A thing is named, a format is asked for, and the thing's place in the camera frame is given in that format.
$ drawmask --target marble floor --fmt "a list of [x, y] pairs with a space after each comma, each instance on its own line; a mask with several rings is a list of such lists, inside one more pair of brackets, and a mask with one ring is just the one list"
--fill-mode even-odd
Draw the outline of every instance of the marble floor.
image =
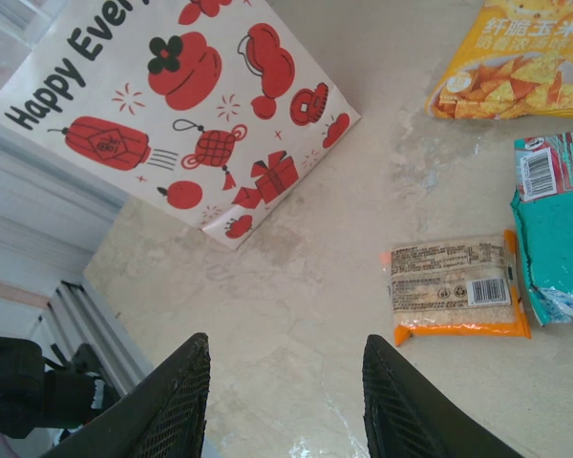
[[[393, 329], [380, 252], [514, 227], [513, 139], [573, 120], [423, 113], [482, 0], [272, 3], [362, 120], [237, 252], [132, 200], [86, 275], [155, 364], [209, 335], [225, 458], [362, 458], [363, 348]], [[573, 457], [573, 324], [532, 325], [401, 351], [524, 456]]]

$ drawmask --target orange and clear package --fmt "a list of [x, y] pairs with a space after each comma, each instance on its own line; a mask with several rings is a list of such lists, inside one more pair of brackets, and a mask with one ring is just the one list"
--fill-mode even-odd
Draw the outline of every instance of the orange and clear package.
[[394, 342], [412, 335], [531, 338], [516, 271], [516, 234], [425, 242], [383, 256]]
[[426, 110], [573, 117], [573, 0], [486, 0]]

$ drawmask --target yellow chip bag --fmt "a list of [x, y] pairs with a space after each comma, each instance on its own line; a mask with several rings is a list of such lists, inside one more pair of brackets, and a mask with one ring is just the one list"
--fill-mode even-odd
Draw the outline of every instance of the yellow chip bag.
[[445, 119], [573, 117], [573, 0], [485, 0], [426, 110]]

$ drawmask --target white paper bag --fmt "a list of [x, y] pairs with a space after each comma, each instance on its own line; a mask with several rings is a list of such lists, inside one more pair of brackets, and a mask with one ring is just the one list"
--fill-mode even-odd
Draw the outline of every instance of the white paper bag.
[[72, 1], [0, 123], [237, 247], [358, 120], [263, 0]]

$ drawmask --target food package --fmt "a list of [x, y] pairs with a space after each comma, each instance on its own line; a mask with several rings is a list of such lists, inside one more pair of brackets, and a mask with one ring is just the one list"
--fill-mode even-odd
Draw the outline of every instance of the food package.
[[573, 117], [573, 0], [486, 0], [426, 109], [446, 119]]
[[231, 248], [358, 119], [265, 0], [73, 0], [0, 88], [49, 160]]
[[516, 234], [425, 242], [385, 256], [394, 342], [412, 335], [527, 337]]
[[540, 322], [573, 320], [573, 132], [515, 142], [512, 209], [524, 284]]

